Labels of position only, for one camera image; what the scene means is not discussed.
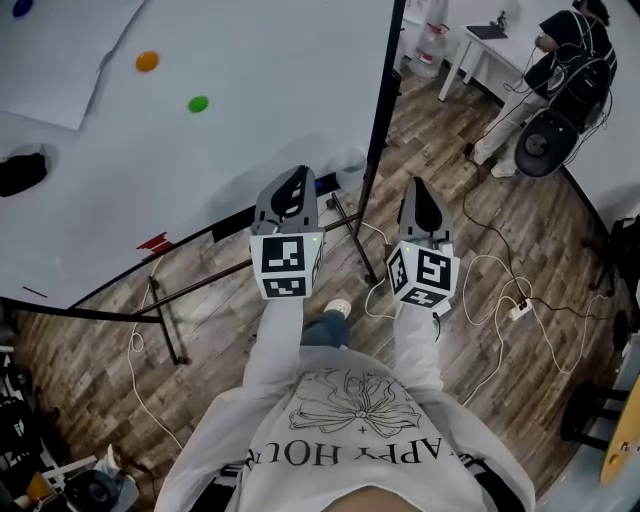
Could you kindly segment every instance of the black metal frame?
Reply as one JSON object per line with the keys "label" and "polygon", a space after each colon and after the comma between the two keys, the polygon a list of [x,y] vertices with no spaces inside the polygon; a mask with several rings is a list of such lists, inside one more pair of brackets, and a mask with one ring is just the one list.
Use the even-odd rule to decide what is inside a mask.
{"label": "black metal frame", "polygon": [[[404,12],[404,0],[394,0],[393,5],[393,13],[391,17],[391,25],[389,30],[389,40],[387,42],[387,51],[385,55],[384,62],[384,70],[382,75],[382,81],[380,84],[380,93],[378,95],[378,104],[376,108],[375,120],[373,123],[373,130],[371,133],[371,141],[369,144],[369,154],[367,155],[367,169],[365,172],[364,183],[362,187],[362,192],[360,194],[360,202],[358,204],[358,210],[355,214],[347,216],[342,205],[339,201],[337,201],[337,197],[333,194],[333,199],[336,201],[336,206],[338,207],[338,211],[342,216],[342,220],[334,222],[333,224],[326,226],[324,229],[326,231],[332,231],[334,229],[339,228],[340,226],[346,225],[349,228],[349,232],[351,233],[351,238],[353,239],[360,256],[367,268],[369,282],[371,284],[377,284],[378,279],[373,270],[373,266],[367,257],[367,254],[364,251],[364,248],[360,244],[358,240],[358,234],[360,232],[360,225],[362,224],[362,219],[367,209],[367,205],[369,204],[369,198],[371,196],[371,191],[373,190],[373,184],[375,181],[376,173],[378,171],[378,166],[380,165],[380,159],[382,158],[382,151],[385,147],[385,140],[387,137],[387,133],[389,131],[389,126],[391,125],[391,117],[393,115],[393,110],[395,108],[396,98],[400,92],[400,75],[394,71],[393,69],[393,61],[395,58],[396,49],[398,46],[398,39],[400,37],[400,28],[402,25],[402,14]],[[248,209],[246,211],[240,212],[239,215],[243,219],[248,217],[248,212],[251,212],[252,209]],[[240,226],[237,226],[236,231],[241,231],[246,226],[240,223]],[[191,237],[183,240],[181,243],[176,244],[170,250],[175,249],[176,247],[186,243],[187,241],[193,240],[197,236],[201,236],[202,234],[208,232],[210,228],[204,230],[202,232],[196,233]],[[225,225],[225,236],[232,234],[232,230],[229,230],[229,226]],[[121,279],[126,276],[130,272],[133,272],[137,268],[147,264],[151,259],[145,260],[144,263],[139,264],[124,274],[118,276],[116,280]],[[165,339],[165,343],[167,345],[167,349],[169,350],[169,354],[171,356],[171,360],[174,364],[187,364],[188,359],[186,357],[177,356],[173,345],[171,343],[171,339],[169,336],[169,332],[167,330],[167,326],[164,321],[164,317],[161,311],[161,306],[168,304],[188,293],[191,293],[203,286],[207,286],[209,284],[215,283],[220,279],[227,277],[243,268],[247,268],[251,266],[251,260],[243,261],[237,265],[229,267],[222,272],[218,272],[215,275],[207,277],[191,286],[183,288],[171,295],[167,295],[166,297],[159,298],[157,294],[157,289],[159,288],[158,282],[153,278],[149,277],[149,287],[151,290],[151,295],[153,297],[153,304],[140,308],[138,311],[126,314],[126,313],[111,313],[107,311],[95,311],[89,309],[83,309],[79,307],[71,307],[69,309],[61,309],[61,308],[53,308],[49,306],[41,306],[38,304],[31,304],[28,302],[17,301],[13,299],[4,299],[0,298],[5,306],[12,310],[22,310],[29,311],[33,313],[42,313],[47,315],[54,316],[62,316],[62,317],[70,317],[70,318],[86,318],[89,320],[104,320],[104,321],[113,321],[113,322],[136,322],[136,323],[147,323],[147,324],[159,324],[162,329],[162,334]],[[151,311],[155,310],[157,315],[149,315]]]}

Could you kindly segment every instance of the jeans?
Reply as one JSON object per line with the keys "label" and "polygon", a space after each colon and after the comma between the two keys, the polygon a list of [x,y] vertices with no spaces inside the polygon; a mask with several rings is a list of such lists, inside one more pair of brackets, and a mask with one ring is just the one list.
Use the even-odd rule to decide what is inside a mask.
{"label": "jeans", "polygon": [[349,325],[339,311],[326,311],[313,319],[302,330],[300,345],[311,347],[349,346]]}

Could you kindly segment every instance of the power strip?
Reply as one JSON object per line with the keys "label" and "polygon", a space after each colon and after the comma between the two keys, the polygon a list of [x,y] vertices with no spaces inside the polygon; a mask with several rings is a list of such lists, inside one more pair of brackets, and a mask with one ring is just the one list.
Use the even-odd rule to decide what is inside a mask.
{"label": "power strip", "polygon": [[531,304],[531,299],[525,299],[524,302],[521,302],[517,306],[514,306],[511,311],[509,311],[509,316],[511,317],[511,320],[516,322],[532,309],[533,305]]}

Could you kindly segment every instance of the white wall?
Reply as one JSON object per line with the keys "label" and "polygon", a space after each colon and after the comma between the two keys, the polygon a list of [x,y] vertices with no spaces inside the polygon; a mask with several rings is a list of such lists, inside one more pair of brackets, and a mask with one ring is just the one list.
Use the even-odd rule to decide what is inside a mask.
{"label": "white wall", "polygon": [[[580,184],[604,222],[611,226],[621,217],[640,213],[640,16],[628,0],[605,0],[611,15],[609,34],[618,54],[618,74],[613,84],[613,110],[609,127],[599,130],[580,150],[569,170]],[[540,32],[538,24],[571,2],[520,0],[522,12],[507,28],[517,44],[531,45]],[[452,29],[448,60],[456,51],[462,24],[495,19],[503,0],[449,0],[446,23]],[[519,76],[491,58],[484,58],[474,77],[504,99],[503,83]]]}

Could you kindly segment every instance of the white table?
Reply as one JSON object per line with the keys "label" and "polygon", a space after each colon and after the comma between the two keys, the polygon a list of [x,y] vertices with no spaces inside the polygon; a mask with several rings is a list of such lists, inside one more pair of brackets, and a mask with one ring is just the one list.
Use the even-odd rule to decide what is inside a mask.
{"label": "white table", "polygon": [[[519,75],[522,75],[525,72],[527,62],[529,61],[531,51],[533,50],[533,41],[531,41],[530,44],[527,44],[525,41],[512,36],[509,36],[506,39],[483,40],[467,28],[469,26],[473,27],[481,25],[488,25],[488,23],[469,23],[469,25],[462,26],[463,36],[458,43],[458,51],[456,52],[455,59],[451,65],[451,70],[449,71],[447,79],[445,80],[444,85],[440,90],[440,94],[438,95],[438,99],[440,101],[446,100],[451,84],[458,74],[458,70],[460,69],[460,66],[462,65],[462,62],[467,56],[469,50],[472,51],[472,54],[467,74],[463,80],[465,85],[468,85],[471,78],[473,78],[473,73],[485,53],[488,53],[492,57],[498,59],[505,66],[516,71]],[[534,62],[537,62],[542,55],[543,53],[540,50],[536,50],[533,54]]]}

